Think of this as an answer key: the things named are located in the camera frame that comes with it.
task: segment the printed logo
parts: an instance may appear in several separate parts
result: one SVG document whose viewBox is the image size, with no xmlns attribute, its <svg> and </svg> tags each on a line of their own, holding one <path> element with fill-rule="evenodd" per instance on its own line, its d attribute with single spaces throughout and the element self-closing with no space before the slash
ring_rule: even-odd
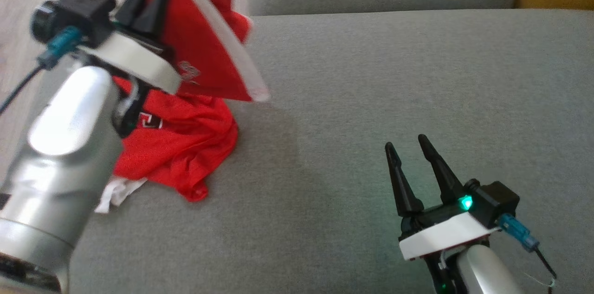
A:
<svg viewBox="0 0 594 294">
<path fill-rule="evenodd" d="M 138 122 L 140 123 L 142 128 L 152 128 L 152 129 L 163 128 L 163 119 L 159 118 L 158 116 L 152 115 L 152 114 L 146 114 L 144 112 L 140 112 L 140 116 L 138 117 Z"/>
<path fill-rule="evenodd" d="M 196 83 L 192 80 L 200 75 L 200 70 L 198 70 L 195 66 L 192 66 L 188 61 L 181 61 L 178 63 L 178 67 L 181 70 L 181 76 L 184 81 Z"/>
</svg>

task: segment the blue cable connector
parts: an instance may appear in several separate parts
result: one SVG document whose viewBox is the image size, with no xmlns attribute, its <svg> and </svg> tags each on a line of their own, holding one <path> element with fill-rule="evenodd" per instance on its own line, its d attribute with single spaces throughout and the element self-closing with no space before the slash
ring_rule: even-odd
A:
<svg viewBox="0 0 594 294">
<path fill-rule="evenodd" d="M 64 55 L 74 51 L 82 41 L 83 33 L 74 26 L 68 26 L 47 43 L 47 49 L 37 57 L 37 61 L 43 69 L 50 70 Z"/>
<path fill-rule="evenodd" d="M 499 227 L 517 239 L 528 252 L 533 252 L 540 244 L 530 235 L 530 230 L 509 213 L 499 217 Z"/>
</svg>

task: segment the green led light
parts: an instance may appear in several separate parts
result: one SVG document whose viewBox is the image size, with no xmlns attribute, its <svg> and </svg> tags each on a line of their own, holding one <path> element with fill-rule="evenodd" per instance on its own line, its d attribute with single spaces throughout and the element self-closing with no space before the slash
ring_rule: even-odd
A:
<svg viewBox="0 0 594 294">
<path fill-rule="evenodd" d="M 463 210 L 469 210 L 471 209 L 472 206 L 472 197 L 467 195 L 466 197 L 462 197 L 460 198 L 460 207 L 462 207 Z"/>
</svg>

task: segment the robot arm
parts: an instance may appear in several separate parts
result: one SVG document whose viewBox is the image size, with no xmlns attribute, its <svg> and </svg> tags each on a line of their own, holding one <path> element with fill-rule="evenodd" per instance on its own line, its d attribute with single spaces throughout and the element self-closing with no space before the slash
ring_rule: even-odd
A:
<svg viewBox="0 0 594 294">
<path fill-rule="evenodd" d="M 0 188 L 0 293 L 68 293 L 68 264 L 150 89 L 181 77 L 159 42 L 167 0 L 58 0 L 38 7 L 32 34 L 50 69 L 71 51 L 83 64 L 28 131 Z M 125 95 L 112 76 L 128 78 Z"/>
<path fill-rule="evenodd" d="M 490 234 L 501 230 L 520 241 L 528 252 L 535 251 L 556 279 L 538 249 L 539 242 L 514 218 L 520 201 L 517 194 L 501 182 L 481 186 L 471 179 L 462 186 L 429 139 L 421 134 L 419 143 L 433 167 L 442 205 L 424 209 L 390 142 L 386 144 L 386 157 L 396 209 L 403 218 L 400 249 L 405 260 L 425 261 L 436 293 L 521 294 L 511 272 L 489 248 Z"/>
</svg>

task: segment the red cloth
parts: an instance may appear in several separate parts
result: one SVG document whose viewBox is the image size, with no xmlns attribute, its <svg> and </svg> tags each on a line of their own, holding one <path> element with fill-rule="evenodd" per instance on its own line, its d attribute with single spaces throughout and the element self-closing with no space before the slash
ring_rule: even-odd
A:
<svg viewBox="0 0 594 294">
<path fill-rule="evenodd" d="M 250 29 L 246 17 L 231 10 L 231 0 L 210 0 L 234 36 L 244 42 Z M 176 96 L 151 91 L 138 128 L 125 140 L 115 174 L 148 178 L 175 188 L 188 201 L 208 195 L 203 179 L 235 147 L 238 127 L 218 97 L 252 100 L 239 69 L 221 43 L 220 26 L 201 11 L 196 0 L 170 0 L 162 40 L 176 50 L 178 72 L 184 77 Z M 116 79 L 129 91 L 129 83 Z"/>
<path fill-rule="evenodd" d="M 116 81 L 129 91 L 127 81 Z M 220 98 L 151 91 L 137 129 L 123 140 L 115 174 L 148 178 L 175 188 L 188 201 L 208 195 L 203 179 L 235 148 L 237 123 Z"/>
</svg>

